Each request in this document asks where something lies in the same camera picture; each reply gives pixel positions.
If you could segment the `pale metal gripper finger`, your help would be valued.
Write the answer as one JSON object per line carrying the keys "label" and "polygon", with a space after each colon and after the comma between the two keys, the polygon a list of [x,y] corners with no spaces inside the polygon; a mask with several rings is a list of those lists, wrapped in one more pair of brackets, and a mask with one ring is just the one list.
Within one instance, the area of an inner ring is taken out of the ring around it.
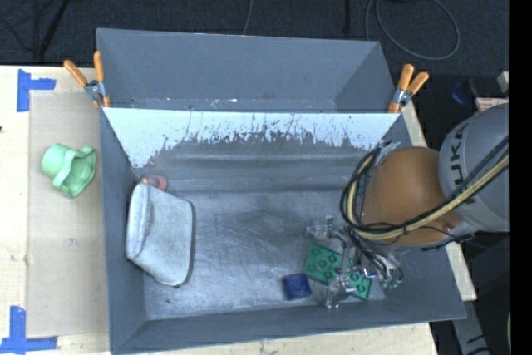
{"label": "pale metal gripper finger", "polygon": [[346,274],[339,274],[328,284],[324,306],[327,309],[337,308],[353,292],[350,278]]}
{"label": "pale metal gripper finger", "polygon": [[320,244],[346,246],[347,236],[342,224],[338,224],[332,215],[314,220],[306,227],[306,237]]}

